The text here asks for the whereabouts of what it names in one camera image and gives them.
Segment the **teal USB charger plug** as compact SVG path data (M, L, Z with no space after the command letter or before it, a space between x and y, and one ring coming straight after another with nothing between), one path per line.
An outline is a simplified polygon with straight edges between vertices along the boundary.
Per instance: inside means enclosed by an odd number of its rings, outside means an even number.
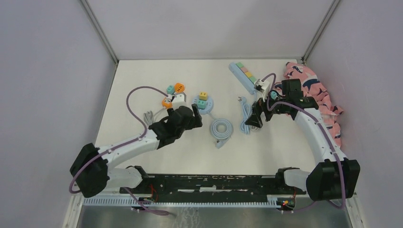
M198 109L205 109L206 108L206 101L198 100L197 101L197 107Z

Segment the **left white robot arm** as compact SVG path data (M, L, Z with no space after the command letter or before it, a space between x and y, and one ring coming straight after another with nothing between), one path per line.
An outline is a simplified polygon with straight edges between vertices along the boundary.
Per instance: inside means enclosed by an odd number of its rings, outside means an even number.
M168 115L153 123L140 136L124 140L116 145L95 147L86 144L73 162L70 173L72 194L81 193L93 197L107 188L128 187L138 193L149 189L149 180L138 170L118 168L121 163L145 152L158 150L174 143L184 131L202 127L202 117L197 105L170 108Z

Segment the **round blue power socket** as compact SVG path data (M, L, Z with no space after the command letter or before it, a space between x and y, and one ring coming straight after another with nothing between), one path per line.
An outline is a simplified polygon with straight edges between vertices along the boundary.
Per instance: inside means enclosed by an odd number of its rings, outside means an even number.
M214 101L211 96L208 96L207 100L201 100L195 96L192 102L197 105L199 113L202 115L210 113L214 108Z

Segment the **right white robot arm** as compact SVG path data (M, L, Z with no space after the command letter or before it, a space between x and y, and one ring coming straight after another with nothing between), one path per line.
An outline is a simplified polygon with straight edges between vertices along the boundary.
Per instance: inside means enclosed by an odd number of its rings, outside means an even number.
M304 133L316 163L312 171L281 169L281 177L274 181L276 191L286 194L296 187L313 201L353 197L360 165L357 160L348 159L331 137L315 99L304 95L298 79L283 80L281 95L272 85L266 79L255 82L254 88L262 96L253 103L245 124L262 128L262 115L268 122L275 114L288 114Z

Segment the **yellow USB charger plug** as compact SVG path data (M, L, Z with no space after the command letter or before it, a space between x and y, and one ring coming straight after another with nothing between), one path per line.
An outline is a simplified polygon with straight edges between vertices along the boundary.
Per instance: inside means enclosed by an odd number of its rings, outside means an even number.
M199 93L199 100L207 101L208 100L208 94L206 92L200 92Z

